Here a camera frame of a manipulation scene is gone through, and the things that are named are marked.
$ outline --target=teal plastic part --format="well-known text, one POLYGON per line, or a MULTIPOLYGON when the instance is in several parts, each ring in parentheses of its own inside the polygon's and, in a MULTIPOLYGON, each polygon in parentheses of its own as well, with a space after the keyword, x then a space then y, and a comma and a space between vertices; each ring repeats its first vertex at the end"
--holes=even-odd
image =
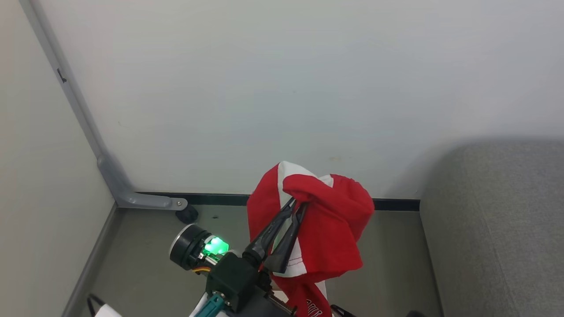
POLYGON ((217 314, 222 311, 224 306, 225 301, 223 298, 214 294, 214 296, 210 297, 204 307, 202 307, 202 309, 194 317, 216 317, 217 314))

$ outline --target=glowing green led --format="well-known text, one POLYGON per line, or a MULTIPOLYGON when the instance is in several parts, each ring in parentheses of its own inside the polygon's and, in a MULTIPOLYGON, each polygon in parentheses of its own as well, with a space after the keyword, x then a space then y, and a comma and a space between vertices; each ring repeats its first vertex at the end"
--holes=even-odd
POLYGON ((222 254, 229 250, 229 244, 218 237, 214 237, 206 244, 204 249, 209 253, 222 254))

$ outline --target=red and white cloth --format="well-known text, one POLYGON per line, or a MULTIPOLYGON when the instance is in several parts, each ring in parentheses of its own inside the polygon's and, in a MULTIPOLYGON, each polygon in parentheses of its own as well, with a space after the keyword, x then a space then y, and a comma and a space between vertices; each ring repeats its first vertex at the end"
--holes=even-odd
POLYGON ((273 279, 288 296, 288 305, 298 307, 298 317, 329 317, 324 281, 362 267, 356 242, 374 213, 374 203, 350 178, 317 177, 283 161, 263 176, 249 198, 251 241, 292 196, 309 205, 286 272, 273 279))

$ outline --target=black rubber foot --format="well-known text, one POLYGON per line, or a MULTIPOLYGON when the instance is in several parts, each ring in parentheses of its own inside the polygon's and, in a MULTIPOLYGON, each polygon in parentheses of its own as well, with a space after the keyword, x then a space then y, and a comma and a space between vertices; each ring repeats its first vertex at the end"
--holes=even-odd
POLYGON ((191 224, 196 222, 198 219, 198 211, 192 205, 186 206, 184 210, 179 210, 176 212, 178 220, 185 224, 191 224))

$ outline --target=gray floor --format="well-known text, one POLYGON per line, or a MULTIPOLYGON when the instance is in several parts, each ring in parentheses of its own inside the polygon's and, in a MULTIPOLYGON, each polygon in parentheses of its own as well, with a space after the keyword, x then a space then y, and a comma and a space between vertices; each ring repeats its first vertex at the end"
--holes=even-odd
MULTIPOLYGON (((242 250, 249 243, 245 207, 196 206, 199 225, 242 250)), ((87 284, 124 317, 186 317, 201 297, 205 278, 168 259, 184 227, 173 212, 118 210, 87 284)), ((330 303, 358 317, 404 317, 420 310, 439 317, 440 308, 419 213, 377 212, 358 243, 364 267, 327 281, 330 303)), ((89 316, 86 305, 75 315, 89 316)))

